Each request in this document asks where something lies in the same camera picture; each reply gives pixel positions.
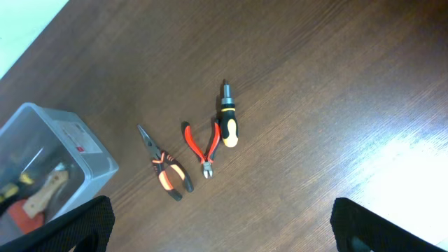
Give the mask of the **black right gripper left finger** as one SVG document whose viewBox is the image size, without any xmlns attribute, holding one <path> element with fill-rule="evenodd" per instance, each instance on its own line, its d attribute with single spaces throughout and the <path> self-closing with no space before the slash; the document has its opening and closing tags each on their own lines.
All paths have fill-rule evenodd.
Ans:
<svg viewBox="0 0 448 252">
<path fill-rule="evenodd" d="M 105 252 L 115 215 L 98 196 L 42 227 L 1 246 L 1 252 Z"/>
</svg>

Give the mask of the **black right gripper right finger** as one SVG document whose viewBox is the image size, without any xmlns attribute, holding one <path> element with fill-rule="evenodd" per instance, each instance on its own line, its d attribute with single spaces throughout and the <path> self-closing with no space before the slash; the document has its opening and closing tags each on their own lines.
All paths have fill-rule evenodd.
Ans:
<svg viewBox="0 0 448 252">
<path fill-rule="evenodd" d="M 330 224 L 339 252 L 444 252 L 345 197 L 334 201 Z"/>
</svg>

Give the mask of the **orange scraper wooden handle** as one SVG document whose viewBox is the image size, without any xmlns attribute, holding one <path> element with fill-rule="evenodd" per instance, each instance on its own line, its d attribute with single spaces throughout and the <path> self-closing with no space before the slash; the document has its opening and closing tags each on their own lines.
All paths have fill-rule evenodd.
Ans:
<svg viewBox="0 0 448 252">
<path fill-rule="evenodd" d="M 21 199 L 7 209 L 7 217 L 20 231 L 28 234 L 44 225 L 44 211 L 53 195 L 69 180 L 67 170 L 53 171 L 48 181 L 35 194 Z"/>
</svg>

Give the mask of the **clear plastic container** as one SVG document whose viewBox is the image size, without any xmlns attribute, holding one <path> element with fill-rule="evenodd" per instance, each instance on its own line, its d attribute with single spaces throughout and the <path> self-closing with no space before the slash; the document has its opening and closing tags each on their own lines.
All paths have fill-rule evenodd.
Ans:
<svg viewBox="0 0 448 252">
<path fill-rule="evenodd" d="M 75 114 L 24 103 L 1 127 L 1 188 L 28 173 L 35 194 L 54 171 L 67 170 L 69 180 L 44 211 L 44 225 L 98 197 L 118 171 L 118 164 L 88 126 Z M 24 234 L 1 215 L 1 246 Z"/>
</svg>

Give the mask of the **orange black needle-nose pliers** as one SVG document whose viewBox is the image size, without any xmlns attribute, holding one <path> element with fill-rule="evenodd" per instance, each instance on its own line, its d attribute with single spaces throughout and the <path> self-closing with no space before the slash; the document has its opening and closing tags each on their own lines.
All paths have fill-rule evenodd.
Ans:
<svg viewBox="0 0 448 252">
<path fill-rule="evenodd" d="M 169 180 L 165 165 L 179 175 L 183 182 L 183 187 L 188 193 L 191 193 L 194 190 L 194 185 L 189 173 L 174 156 L 170 155 L 166 150 L 161 149 L 140 124 L 137 125 L 137 129 L 143 139 L 145 147 L 151 155 L 151 166 L 153 167 L 160 184 L 169 196 L 177 202 L 181 201 L 183 196 L 175 189 Z"/>
</svg>

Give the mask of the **red diagonal cutters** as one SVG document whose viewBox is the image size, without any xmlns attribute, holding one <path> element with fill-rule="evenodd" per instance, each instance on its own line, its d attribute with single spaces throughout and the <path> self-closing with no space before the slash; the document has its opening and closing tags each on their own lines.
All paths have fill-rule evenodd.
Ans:
<svg viewBox="0 0 448 252">
<path fill-rule="evenodd" d="M 192 134 L 192 129 L 189 122 L 182 122 L 182 134 L 185 142 L 189 148 L 196 154 L 201 166 L 202 173 L 206 179 L 211 179 L 213 176 L 212 164 L 214 163 L 214 158 L 216 151 L 218 149 L 219 143 L 221 141 L 221 130 L 219 125 L 219 120 L 215 119 L 212 123 L 212 135 L 210 138 L 210 143 L 206 150 L 203 151 L 195 142 Z"/>
</svg>

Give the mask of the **yellow black stubby screwdriver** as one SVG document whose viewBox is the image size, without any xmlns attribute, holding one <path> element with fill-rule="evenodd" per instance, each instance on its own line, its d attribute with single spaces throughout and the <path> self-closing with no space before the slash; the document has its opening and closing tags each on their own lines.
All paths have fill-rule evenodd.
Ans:
<svg viewBox="0 0 448 252">
<path fill-rule="evenodd" d="M 239 140 L 239 128 L 236 118 L 235 101 L 232 98 L 230 84 L 227 80 L 223 81 L 220 115 L 220 131 L 223 143 L 228 148 L 233 148 Z"/>
</svg>

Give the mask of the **metal file yellow black handle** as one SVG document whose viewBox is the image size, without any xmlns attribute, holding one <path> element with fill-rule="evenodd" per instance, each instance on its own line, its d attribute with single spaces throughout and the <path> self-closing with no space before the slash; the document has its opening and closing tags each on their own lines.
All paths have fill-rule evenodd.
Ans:
<svg viewBox="0 0 448 252">
<path fill-rule="evenodd" d="M 26 189 L 30 189 L 35 184 L 35 180 L 28 173 L 21 173 L 14 183 L 8 183 L 1 188 L 1 215 L 14 204 L 23 198 Z"/>
</svg>

